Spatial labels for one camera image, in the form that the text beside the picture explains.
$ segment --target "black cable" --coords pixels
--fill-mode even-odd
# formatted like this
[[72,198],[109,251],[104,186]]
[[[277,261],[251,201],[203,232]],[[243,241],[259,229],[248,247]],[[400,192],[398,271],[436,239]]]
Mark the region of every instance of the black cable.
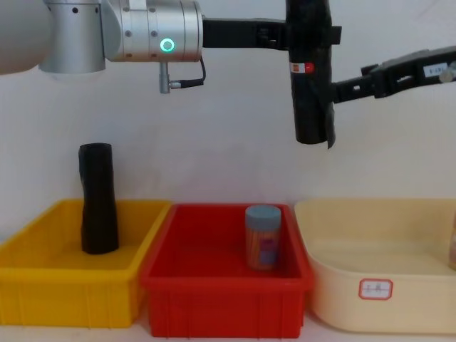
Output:
[[201,59],[199,60],[201,63],[201,69],[202,69],[202,78],[197,78],[194,80],[180,80],[180,88],[185,89],[185,88],[191,88],[191,87],[198,87],[198,86],[203,86],[204,81],[206,80],[206,66],[204,65],[204,61]]
[[202,57],[199,61],[201,62],[202,81],[204,82],[206,80],[206,66],[204,65],[204,61],[202,60]]

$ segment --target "bottle cap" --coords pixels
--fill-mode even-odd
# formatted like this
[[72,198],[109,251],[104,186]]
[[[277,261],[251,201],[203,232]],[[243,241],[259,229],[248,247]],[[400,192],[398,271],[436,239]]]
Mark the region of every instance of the bottle cap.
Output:
[[245,212],[245,223],[249,229],[273,232],[280,229],[281,210],[272,205],[254,205]]

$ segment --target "green indicator light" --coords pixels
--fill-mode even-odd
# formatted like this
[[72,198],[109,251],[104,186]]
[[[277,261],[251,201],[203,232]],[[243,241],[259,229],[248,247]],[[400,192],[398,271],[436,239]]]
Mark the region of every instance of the green indicator light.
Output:
[[172,52],[175,47],[176,45],[172,39],[165,38],[160,42],[160,48],[163,52]]

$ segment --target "beige plastic tub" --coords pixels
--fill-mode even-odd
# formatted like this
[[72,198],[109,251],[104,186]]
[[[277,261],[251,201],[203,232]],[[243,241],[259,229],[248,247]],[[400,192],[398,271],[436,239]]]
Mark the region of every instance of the beige plastic tub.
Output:
[[346,331],[456,333],[452,199],[315,199],[296,217],[313,312]]

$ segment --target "red plastic bin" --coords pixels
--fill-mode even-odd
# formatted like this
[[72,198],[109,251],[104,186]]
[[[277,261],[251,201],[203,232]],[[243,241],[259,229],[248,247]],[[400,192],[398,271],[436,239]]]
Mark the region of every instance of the red plastic bin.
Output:
[[251,204],[179,204],[142,269],[155,337],[298,338],[314,278],[294,215],[282,211],[274,271],[247,266]]

